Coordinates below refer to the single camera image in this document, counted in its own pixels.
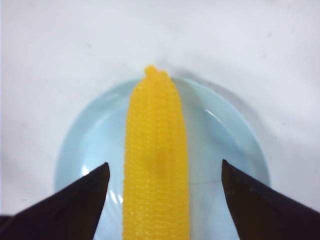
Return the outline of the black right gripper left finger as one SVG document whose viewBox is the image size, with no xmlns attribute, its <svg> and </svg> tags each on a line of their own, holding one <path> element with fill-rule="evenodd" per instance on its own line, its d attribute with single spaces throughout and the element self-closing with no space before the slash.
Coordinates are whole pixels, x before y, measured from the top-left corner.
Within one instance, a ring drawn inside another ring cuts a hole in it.
<svg viewBox="0 0 320 240">
<path fill-rule="evenodd" d="M 105 204 L 108 163 L 54 195 L 16 213 L 0 217 L 2 240 L 92 240 Z"/>
</svg>

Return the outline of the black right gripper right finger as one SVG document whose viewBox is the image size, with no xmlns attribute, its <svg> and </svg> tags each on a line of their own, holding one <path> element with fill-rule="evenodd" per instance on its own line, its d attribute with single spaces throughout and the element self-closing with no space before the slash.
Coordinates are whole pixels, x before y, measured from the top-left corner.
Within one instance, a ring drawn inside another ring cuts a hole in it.
<svg viewBox="0 0 320 240">
<path fill-rule="evenodd" d="M 241 240 L 318 240 L 320 213 L 261 183 L 226 160 L 224 195 Z"/>
</svg>

